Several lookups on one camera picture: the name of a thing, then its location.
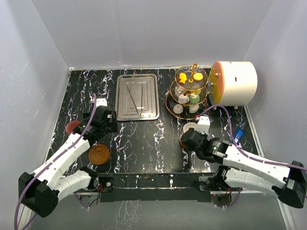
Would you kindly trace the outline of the pink patterned mug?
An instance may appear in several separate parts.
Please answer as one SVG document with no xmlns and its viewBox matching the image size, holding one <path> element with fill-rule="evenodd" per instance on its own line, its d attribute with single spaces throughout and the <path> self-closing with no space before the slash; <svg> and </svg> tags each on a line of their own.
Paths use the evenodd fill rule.
<svg viewBox="0 0 307 230">
<path fill-rule="evenodd" d="M 69 122 L 66 127 L 65 127 L 65 131 L 68 135 L 70 135 L 73 130 L 80 124 L 80 121 L 78 120 L 73 120 L 71 122 Z"/>
</svg>

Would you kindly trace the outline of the green ceramic cup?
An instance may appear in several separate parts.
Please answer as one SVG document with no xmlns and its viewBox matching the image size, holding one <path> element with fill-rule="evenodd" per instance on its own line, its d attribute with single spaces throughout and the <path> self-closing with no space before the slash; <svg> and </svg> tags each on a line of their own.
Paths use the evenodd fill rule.
<svg viewBox="0 0 307 230">
<path fill-rule="evenodd" d="M 189 122 L 183 126 L 183 133 L 187 132 L 190 128 L 195 128 L 197 126 L 196 123 Z"/>
</svg>

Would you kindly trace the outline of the silver metal tray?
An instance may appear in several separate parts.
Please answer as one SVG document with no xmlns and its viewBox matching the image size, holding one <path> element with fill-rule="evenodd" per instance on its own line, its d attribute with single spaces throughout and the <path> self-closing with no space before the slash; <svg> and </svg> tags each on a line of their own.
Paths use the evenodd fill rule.
<svg viewBox="0 0 307 230">
<path fill-rule="evenodd" d="M 115 110 L 118 121 L 145 121 L 159 118 L 157 76 L 121 75 L 117 79 Z"/>
</svg>

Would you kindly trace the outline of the white cream puff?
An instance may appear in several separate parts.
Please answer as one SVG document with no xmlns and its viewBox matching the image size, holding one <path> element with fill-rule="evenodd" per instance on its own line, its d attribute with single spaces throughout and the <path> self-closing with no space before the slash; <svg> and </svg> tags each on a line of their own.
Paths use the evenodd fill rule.
<svg viewBox="0 0 307 230">
<path fill-rule="evenodd" d="M 193 105 L 193 106 L 189 107 L 189 112 L 190 113 L 196 113 L 198 111 L 198 109 L 199 109 L 199 105 L 196 104 L 196 105 Z"/>
</svg>

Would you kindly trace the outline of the green dome cake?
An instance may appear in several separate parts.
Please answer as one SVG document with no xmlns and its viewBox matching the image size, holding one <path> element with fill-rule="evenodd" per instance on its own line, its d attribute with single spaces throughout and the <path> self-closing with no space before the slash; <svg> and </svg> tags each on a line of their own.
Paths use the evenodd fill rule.
<svg viewBox="0 0 307 230">
<path fill-rule="evenodd" d="M 191 104 L 197 104 L 200 101 L 200 96 L 198 94 L 191 93 L 189 96 L 189 102 Z"/>
</svg>

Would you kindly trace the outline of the white rectangular cream cake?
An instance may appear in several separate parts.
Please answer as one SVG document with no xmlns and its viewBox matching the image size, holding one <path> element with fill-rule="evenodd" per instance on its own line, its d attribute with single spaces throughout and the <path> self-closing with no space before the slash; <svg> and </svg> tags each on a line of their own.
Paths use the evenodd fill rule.
<svg viewBox="0 0 307 230">
<path fill-rule="evenodd" d="M 176 86 L 174 92 L 175 92 L 175 95 L 176 95 L 177 97 L 179 97 L 182 93 L 185 92 L 185 90 L 182 89 L 182 88 L 179 87 L 179 86 Z"/>
</svg>

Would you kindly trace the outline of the round orange biscuit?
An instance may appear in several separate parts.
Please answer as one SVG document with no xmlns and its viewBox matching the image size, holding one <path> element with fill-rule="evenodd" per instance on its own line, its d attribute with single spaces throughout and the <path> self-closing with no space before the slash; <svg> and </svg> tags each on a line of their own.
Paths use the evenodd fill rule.
<svg viewBox="0 0 307 230">
<path fill-rule="evenodd" d="M 193 78 L 195 81 L 201 81 L 203 79 L 203 75 L 201 73 L 195 73 Z"/>
</svg>

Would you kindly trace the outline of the orange fish-shaped cookie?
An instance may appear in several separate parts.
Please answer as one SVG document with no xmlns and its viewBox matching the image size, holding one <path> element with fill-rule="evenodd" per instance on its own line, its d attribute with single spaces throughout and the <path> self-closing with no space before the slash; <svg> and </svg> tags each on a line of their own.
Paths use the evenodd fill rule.
<svg viewBox="0 0 307 230">
<path fill-rule="evenodd" d="M 179 74 L 179 82 L 185 84 L 188 80 L 186 73 L 182 72 Z"/>
</svg>

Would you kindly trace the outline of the white sprinkle cherry cake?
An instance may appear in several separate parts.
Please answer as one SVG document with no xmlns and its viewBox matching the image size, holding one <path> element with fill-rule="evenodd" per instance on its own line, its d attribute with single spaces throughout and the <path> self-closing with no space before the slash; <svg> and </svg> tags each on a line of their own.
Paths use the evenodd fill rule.
<svg viewBox="0 0 307 230">
<path fill-rule="evenodd" d="M 183 93 L 178 97 L 178 101 L 181 104 L 187 104 L 189 102 L 189 96 L 186 93 Z"/>
</svg>

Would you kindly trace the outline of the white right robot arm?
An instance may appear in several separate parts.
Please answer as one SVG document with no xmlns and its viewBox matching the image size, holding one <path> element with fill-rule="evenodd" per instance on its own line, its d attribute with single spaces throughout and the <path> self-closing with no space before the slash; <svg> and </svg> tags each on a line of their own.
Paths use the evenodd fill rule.
<svg viewBox="0 0 307 230">
<path fill-rule="evenodd" d="M 246 188 L 277 197 L 284 204 L 303 208 L 307 195 L 307 172 L 303 164 L 269 161 L 243 151 L 220 138 L 208 139 L 190 128 L 180 137 L 181 144 L 200 160 L 219 164 L 213 177 L 202 176 L 198 184 L 203 191 Z"/>
</svg>

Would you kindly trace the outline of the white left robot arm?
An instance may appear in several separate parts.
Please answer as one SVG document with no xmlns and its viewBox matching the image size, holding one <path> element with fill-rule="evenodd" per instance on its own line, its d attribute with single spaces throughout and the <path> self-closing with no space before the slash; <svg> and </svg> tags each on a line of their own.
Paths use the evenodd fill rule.
<svg viewBox="0 0 307 230">
<path fill-rule="evenodd" d="M 105 98 L 92 98 L 93 110 L 72 130 L 68 139 L 43 165 L 18 179 L 19 202 L 40 217 L 50 215 L 63 198 L 99 186 L 98 174 L 84 166 L 66 176 L 66 171 L 96 142 L 118 130 L 116 112 L 107 107 Z"/>
</svg>

